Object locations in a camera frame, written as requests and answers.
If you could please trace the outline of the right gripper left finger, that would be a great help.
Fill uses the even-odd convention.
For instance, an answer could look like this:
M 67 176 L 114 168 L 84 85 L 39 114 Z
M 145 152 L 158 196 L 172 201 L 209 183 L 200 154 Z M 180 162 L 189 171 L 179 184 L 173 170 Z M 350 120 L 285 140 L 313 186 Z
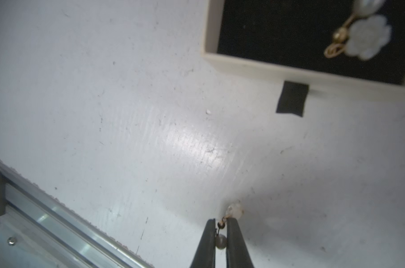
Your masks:
M 216 221 L 207 221 L 190 268 L 215 267 Z

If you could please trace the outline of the gold pearl drop earring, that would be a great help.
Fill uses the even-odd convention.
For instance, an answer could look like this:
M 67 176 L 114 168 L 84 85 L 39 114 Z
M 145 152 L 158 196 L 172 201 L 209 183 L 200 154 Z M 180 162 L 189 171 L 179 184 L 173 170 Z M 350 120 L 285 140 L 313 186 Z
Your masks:
M 217 249 L 223 250 L 227 247 L 227 236 L 222 234 L 221 231 L 225 231 L 227 229 L 228 220 L 231 218 L 239 220 L 243 215 L 244 207 L 241 201 L 237 200 L 227 206 L 224 216 L 217 223 L 215 238 L 215 246 Z

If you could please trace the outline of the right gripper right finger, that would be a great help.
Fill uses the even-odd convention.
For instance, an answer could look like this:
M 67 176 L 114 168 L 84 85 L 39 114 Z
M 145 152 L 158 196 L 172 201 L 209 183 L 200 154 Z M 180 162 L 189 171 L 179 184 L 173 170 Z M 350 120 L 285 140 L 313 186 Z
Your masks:
M 254 268 L 238 220 L 233 218 L 227 226 L 227 268 Z

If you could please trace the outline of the white flower earring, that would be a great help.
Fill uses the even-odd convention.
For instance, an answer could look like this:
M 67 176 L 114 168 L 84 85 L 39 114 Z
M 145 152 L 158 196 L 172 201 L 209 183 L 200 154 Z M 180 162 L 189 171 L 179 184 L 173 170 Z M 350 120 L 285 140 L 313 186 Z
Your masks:
M 332 34 L 332 43 L 324 50 L 327 59 L 341 54 L 361 61 L 374 58 L 390 41 L 392 26 L 377 12 L 385 0 L 356 0 L 349 18 Z

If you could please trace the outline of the cream small jewelry box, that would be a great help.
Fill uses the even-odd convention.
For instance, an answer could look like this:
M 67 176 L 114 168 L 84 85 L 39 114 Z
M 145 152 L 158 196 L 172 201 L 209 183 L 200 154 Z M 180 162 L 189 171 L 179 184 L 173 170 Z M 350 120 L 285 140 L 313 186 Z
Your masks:
M 209 1 L 203 57 L 216 70 L 241 77 L 357 98 L 405 99 L 405 1 L 386 1 L 377 12 L 392 35 L 374 58 L 324 56 L 353 2 Z

